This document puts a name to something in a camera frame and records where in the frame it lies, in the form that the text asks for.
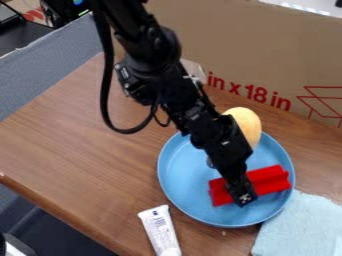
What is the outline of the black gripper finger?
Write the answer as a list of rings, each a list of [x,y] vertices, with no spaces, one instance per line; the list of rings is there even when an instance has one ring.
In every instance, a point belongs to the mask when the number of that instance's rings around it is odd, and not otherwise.
[[[248,177],[246,171],[236,170],[226,178],[225,188],[234,203],[240,207],[248,206],[258,199],[254,185]]]

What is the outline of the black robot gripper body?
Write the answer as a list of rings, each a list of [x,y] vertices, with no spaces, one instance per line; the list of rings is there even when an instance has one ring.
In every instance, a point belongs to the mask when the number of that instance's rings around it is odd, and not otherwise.
[[[253,154],[248,135],[232,114],[221,114],[201,82],[187,77],[165,85],[165,111],[182,135],[190,136],[223,177],[244,177]]]

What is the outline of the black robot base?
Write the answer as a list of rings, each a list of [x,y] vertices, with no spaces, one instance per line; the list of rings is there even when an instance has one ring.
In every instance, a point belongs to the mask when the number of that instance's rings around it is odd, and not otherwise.
[[[90,12],[87,0],[40,0],[50,27],[58,29]]]

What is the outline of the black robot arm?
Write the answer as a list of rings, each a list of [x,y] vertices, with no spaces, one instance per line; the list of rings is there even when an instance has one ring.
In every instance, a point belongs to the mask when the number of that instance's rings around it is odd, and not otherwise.
[[[103,121],[114,131],[133,134],[157,120],[157,111],[162,109],[169,115],[167,122],[177,125],[193,145],[206,152],[211,166],[226,180],[225,189],[234,203],[244,207],[258,199],[246,174],[253,148],[234,117],[215,110],[202,83],[187,73],[177,34],[147,12],[147,1],[89,0],[105,50]],[[114,79],[126,94],[150,108],[142,123],[127,129],[117,127],[110,119]]]

